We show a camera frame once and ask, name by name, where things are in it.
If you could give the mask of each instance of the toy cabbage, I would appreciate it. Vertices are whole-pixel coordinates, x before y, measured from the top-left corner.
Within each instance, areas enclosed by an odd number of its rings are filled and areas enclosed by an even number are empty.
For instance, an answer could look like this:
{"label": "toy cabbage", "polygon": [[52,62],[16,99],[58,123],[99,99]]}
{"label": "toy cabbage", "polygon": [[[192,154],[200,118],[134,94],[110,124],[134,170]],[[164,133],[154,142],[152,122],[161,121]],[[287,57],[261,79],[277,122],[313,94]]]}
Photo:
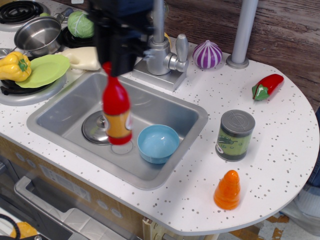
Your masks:
{"label": "toy cabbage", "polygon": [[68,18],[68,29],[76,38],[88,39],[94,35],[94,23],[82,11],[74,11]]}

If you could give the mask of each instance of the tin can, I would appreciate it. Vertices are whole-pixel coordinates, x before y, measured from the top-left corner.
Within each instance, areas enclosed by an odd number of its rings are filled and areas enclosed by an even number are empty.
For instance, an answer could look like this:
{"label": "tin can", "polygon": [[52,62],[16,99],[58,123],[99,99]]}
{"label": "tin can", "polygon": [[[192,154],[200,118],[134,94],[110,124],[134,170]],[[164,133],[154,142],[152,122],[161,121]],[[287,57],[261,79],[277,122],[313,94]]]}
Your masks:
{"label": "tin can", "polygon": [[230,110],[221,117],[220,130],[215,145],[217,154],[230,162],[243,159],[255,128],[255,119],[242,110]]}

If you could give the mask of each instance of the orange carrot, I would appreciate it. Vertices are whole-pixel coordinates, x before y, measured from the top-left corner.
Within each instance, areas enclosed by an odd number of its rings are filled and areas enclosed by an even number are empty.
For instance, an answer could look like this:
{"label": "orange carrot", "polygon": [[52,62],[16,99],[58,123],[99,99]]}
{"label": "orange carrot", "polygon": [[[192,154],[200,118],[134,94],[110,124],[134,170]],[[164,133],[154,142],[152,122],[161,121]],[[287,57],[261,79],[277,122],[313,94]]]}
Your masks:
{"label": "orange carrot", "polygon": [[224,210],[235,209],[240,202],[240,178],[235,170],[228,171],[215,189],[215,204]]}

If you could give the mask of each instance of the red pepper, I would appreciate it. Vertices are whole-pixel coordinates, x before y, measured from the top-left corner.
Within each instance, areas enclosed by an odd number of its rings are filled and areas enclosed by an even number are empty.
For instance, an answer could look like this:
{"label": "red pepper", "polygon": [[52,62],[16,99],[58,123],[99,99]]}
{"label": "red pepper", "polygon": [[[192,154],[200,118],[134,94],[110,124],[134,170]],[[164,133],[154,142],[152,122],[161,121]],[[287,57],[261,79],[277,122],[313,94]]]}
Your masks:
{"label": "red pepper", "polygon": [[279,74],[271,74],[266,76],[252,87],[253,99],[267,99],[283,80],[284,77],[280,76]]}

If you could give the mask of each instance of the blue bowl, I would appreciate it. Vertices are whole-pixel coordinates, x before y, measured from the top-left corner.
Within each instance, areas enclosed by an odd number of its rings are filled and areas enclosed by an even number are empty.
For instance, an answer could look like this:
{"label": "blue bowl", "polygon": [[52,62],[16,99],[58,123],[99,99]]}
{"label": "blue bowl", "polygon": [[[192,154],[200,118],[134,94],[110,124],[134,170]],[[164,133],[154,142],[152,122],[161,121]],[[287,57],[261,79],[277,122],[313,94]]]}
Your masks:
{"label": "blue bowl", "polygon": [[164,164],[179,146],[179,136],[166,125],[151,125],[137,139],[141,157],[152,164]]}

